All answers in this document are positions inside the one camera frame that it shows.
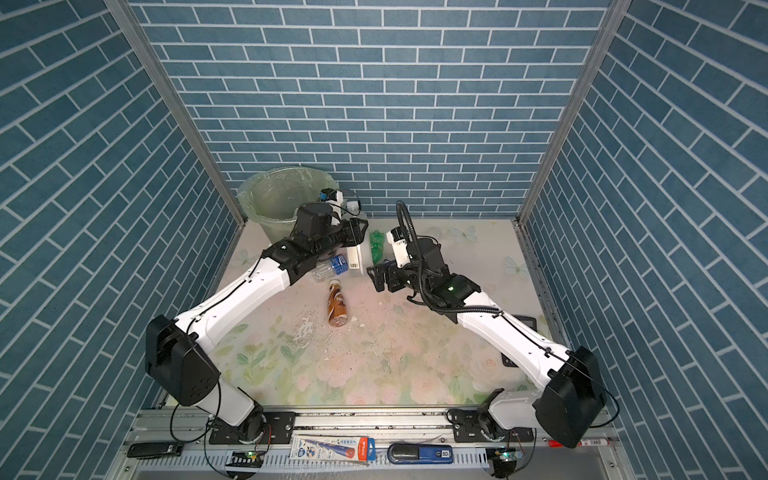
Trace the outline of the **clear green label bottle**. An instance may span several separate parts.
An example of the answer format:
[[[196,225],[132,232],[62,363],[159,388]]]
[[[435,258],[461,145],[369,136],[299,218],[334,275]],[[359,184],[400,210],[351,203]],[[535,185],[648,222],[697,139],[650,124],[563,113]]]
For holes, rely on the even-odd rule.
[[[360,271],[362,268],[362,245],[346,248],[346,257],[350,271]]]

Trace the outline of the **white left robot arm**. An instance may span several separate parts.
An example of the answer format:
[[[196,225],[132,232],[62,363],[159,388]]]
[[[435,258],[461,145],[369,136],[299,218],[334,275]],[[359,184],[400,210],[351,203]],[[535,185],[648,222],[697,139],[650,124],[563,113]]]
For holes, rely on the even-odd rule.
[[[178,404],[195,406],[239,430],[243,442],[263,429],[263,408],[222,378],[210,357],[219,342],[268,299],[311,272],[321,259],[367,239],[368,221],[341,215],[329,202],[297,210],[290,235],[266,248],[255,264],[192,309],[147,325],[145,368]]]

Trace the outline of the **orange brown drink bottle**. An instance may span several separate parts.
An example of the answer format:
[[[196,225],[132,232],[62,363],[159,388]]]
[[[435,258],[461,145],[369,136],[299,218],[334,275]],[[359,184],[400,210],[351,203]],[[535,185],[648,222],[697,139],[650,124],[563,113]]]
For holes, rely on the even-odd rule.
[[[329,281],[327,321],[332,327],[343,327],[348,322],[348,311],[338,280]]]

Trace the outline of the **blue label water bottle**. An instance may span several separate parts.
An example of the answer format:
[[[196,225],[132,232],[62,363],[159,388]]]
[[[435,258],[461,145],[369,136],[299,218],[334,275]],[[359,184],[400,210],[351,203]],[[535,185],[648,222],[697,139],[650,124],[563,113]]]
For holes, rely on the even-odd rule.
[[[312,276],[316,282],[331,280],[349,270],[346,257],[338,254],[330,259],[320,261],[312,270]]]

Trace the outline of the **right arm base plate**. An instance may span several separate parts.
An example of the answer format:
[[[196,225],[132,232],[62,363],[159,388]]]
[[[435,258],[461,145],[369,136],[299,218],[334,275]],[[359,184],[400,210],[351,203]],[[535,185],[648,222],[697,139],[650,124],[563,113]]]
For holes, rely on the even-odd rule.
[[[489,414],[478,410],[451,408],[445,412],[445,417],[457,443],[480,442],[533,442],[532,428],[518,427],[505,430],[500,427]]]

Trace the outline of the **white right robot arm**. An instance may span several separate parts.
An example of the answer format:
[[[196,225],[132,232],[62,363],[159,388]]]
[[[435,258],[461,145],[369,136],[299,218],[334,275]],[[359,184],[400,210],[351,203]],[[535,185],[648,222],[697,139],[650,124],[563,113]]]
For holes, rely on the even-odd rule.
[[[411,289],[410,302],[477,334],[533,383],[527,391],[500,389],[484,402],[492,427],[541,428],[561,445],[576,447],[597,427],[612,397],[594,354],[585,347],[570,350],[505,312],[476,282],[450,271],[439,242],[418,234],[404,202],[397,202],[396,214],[398,226],[387,235],[394,259],[367,270],[375,289]]]

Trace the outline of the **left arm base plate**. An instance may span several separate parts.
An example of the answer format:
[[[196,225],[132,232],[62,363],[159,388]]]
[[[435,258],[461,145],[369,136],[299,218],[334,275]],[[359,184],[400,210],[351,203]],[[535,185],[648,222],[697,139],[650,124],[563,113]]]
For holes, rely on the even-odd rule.
[[[291,442],[296,413],[291,411],[251,414],[241,425],[232,426],[216,419],[209,442],[212,445],[266,444],[287,445]]]

